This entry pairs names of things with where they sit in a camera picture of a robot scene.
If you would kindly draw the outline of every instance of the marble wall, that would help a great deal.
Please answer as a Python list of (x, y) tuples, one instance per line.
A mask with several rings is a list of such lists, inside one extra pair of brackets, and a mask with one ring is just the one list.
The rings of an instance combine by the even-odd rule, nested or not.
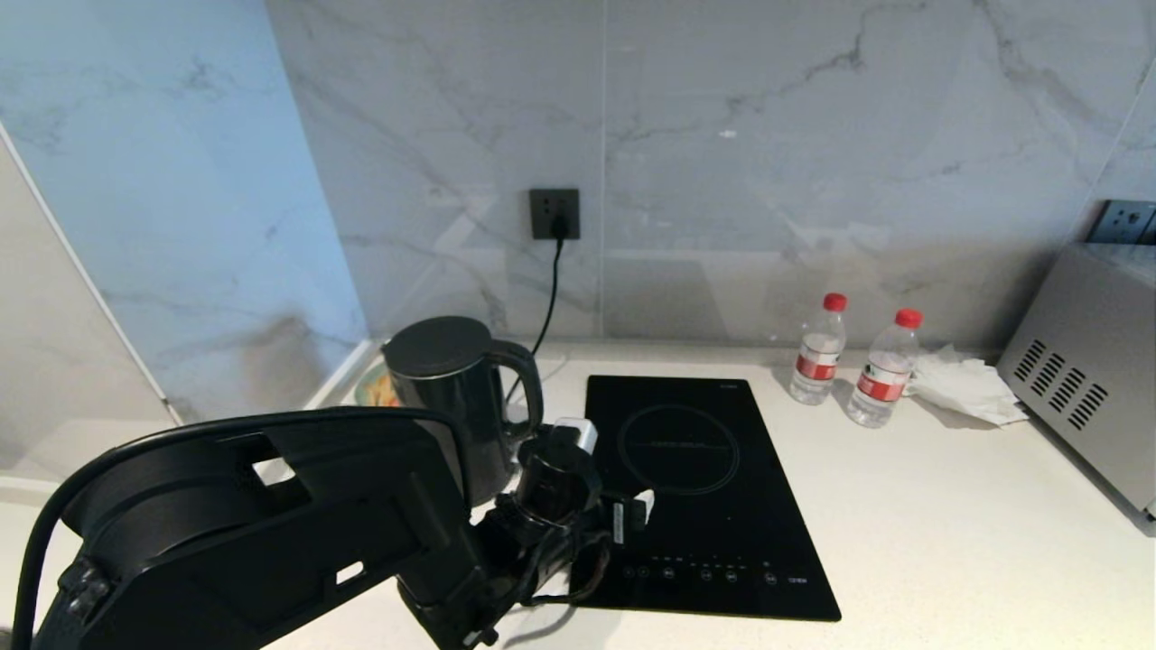
[(267, 6), (377, 334), (532, 335), (524, 191), (561, 185), (555, 335), (788, 342), (842, 290), (853, 344), (914, 306), (1000, 347), (1102, 171), (1156, 198), (1151, 0)]
[(299, 407), (366, 331), (260, 0), (0, 15), (0, 121), (177, 412)]
[(8, 143), (0, 126), (0, 477), (59, 481), (173, 422)]

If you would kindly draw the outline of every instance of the tissue paper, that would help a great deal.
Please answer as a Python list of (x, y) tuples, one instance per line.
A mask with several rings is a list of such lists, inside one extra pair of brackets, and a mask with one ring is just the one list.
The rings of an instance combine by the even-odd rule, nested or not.
[(919, 355), (907, 389), (909, 394), (993, 424), (1028, 419), (995, 368), (978, 359), (965, 359), (954, 346)]

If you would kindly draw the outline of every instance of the black electric kettle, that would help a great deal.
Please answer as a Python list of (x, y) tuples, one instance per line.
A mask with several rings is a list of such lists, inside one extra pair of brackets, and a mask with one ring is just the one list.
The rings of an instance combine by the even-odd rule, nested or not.
[[(461, 316), (415, 323), (381, 346), (393, 390), (403, 406), (429, 408), (457, 427), (461, 478), (469, 503), (494, 498), (513, 475), (513, 451), (542, 423), (542, 382), (528, 349), (490, 335), (486, 325)], [(526, 390), (528, 419), (506, 421), (505, 365)]]

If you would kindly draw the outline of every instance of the plastic bottle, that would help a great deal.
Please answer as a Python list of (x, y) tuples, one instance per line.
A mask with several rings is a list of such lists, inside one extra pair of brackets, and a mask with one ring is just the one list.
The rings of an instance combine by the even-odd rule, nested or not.
[(827, 294), (823, 309), (802, 324), (802, 345), (799, 359), (791, 375), (791, 397), (796, 401), (815, 406), (823, 404), (835, 385), (835, 368), (847, 344), (847, 331), (843, 326), (843, 310), (847, 297), (843, 294)]
[(888, 326), (867, 353), (867, 365), (859, 375), (859, 383), (847, 404), (847, 416), (858, 424), (877, 429), (891, 419), (895, 405), (903, 396), (911, 369), (919, 354), (916, 330), (924, 322), (924, 315), (913, 309), (901, 309), (895, 315), (895, 325)]

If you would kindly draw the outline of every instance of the white baseboard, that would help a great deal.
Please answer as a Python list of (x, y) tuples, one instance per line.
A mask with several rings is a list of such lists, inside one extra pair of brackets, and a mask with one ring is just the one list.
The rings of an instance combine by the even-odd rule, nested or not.
[(365, 339), (357, 344), (357, 347), (349, 353), (349, 356), (341, 362), (341, 365), (338, 365), (333, 374), (329, 375), (329, 378), (321, 384), (321, 387), (317, 389), (317, 392), (313, 393), (313, 397), (309, 398), (309, 401), (305, 402), (302, 409), (312, 411), (314, 408), (335, 406), (349, 392), (354, 382), (373, 363), (377, 354), (378, 346), (376, 340)]

